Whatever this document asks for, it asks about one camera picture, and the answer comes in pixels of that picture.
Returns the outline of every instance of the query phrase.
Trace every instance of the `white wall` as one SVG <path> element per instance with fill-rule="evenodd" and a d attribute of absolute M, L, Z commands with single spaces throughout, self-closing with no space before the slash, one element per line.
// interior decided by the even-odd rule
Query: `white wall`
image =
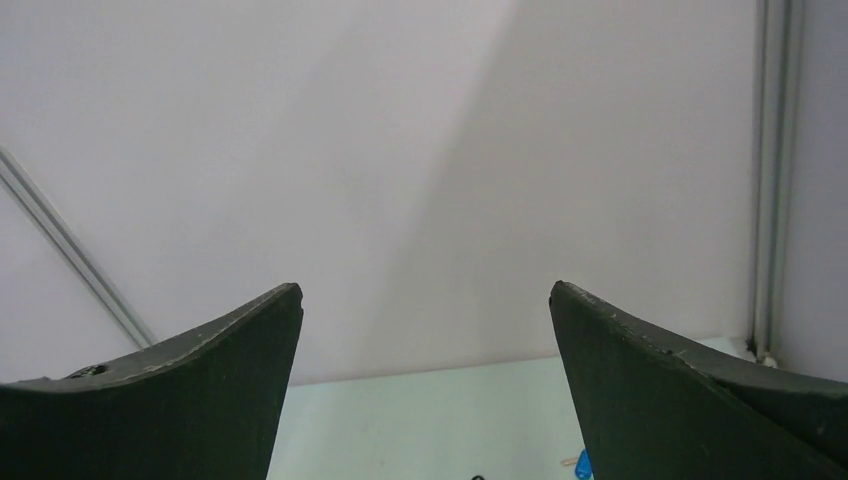
<path fill-rule="evenodd" d="M 160 338 L 286 281 L 295 382 L 553 355 L 557 279 L 744 333 L 754 1 L 4 10 L 0 141 Z"/>
<path fill-rule="evenodd" d="M 0 184 L 0 383 L 61 378 L 134 349 Z"/>
<path fill-rule="evenodd" d="M 779 359 L 848 381 L 848 4 L 805 6 Z"/>

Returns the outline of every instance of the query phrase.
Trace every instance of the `light blue table surface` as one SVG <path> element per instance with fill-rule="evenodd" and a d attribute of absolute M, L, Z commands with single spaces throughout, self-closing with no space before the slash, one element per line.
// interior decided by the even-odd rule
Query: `light blue table surface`
<path fill-rule="evenodd" d="M 562 361 L 547 358 L 292 387 L 268 478 L 572 479 L 561 462 L 582 448 Z"/>

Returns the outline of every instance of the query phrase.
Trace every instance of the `blue object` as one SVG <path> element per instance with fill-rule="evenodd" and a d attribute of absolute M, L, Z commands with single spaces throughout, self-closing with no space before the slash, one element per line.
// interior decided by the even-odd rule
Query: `blue object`
<path fill-rule="evenodd" d="M 589 452 L 585 448 L 580 452 L 580 457 L 577 459 L 577 466 L 574 467 L 574 476 L 580 480 L 592 478 L 592 464 L 589 463 Z"/>

